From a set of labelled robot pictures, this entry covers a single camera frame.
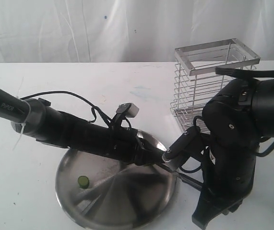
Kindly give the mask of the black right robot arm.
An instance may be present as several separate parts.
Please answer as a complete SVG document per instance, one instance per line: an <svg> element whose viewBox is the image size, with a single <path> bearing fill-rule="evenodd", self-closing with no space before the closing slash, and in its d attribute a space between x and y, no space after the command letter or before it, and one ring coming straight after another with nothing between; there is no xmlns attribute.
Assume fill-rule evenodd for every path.
<svg viewBox="0 0 274 230"><path fill-rule="evenodd" d="M252 191L258 157L274 150L274 79L232 80L203 108L210 131L203 187L192 221L205 229Z"/></svg>

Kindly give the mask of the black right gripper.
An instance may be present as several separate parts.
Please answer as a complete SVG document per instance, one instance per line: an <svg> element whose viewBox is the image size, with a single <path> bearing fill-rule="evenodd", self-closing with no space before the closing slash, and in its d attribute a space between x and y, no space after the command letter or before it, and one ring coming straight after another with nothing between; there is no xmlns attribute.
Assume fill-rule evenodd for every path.
<svg viewBox="0 0 274 230"><path fill-rule="evenodd" d="M192 222L198 227L208 223L223 211L236 211L253 187L256 156L247 147L227 145L217 138L210 142L215 163L206 158L204 186Z"/></svg>

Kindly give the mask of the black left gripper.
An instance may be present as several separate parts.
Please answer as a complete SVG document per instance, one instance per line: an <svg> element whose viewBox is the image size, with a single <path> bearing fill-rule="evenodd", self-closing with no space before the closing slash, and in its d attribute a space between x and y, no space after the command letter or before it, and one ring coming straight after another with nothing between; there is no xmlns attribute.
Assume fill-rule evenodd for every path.
<svg viewBox="0 0 274 230"><path fill-rule="evenodd" d="M88 151L126 164L162 164L164 151L148 141L141 141L137 133L132 128L93 125L88 129Z"/></svg>

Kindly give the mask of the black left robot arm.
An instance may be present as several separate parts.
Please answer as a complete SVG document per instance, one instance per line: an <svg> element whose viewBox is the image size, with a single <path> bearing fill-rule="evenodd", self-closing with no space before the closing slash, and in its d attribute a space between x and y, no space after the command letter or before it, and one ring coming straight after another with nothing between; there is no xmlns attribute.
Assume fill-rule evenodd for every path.
<svg viewBox="0 0 274 230"><path fill-rule="evenodd" d="M160 164L163 151L139 137L139 131L121 123L135 117L139 109L132 103L122 104L113 118L87 99L94 117L101 116L106 127L95 120L87 121L51 108L41 98L43 92L18 99L0 89L0 117L9 120L21 135L35 138L46 145L75 149L138 166Z"/></svg>

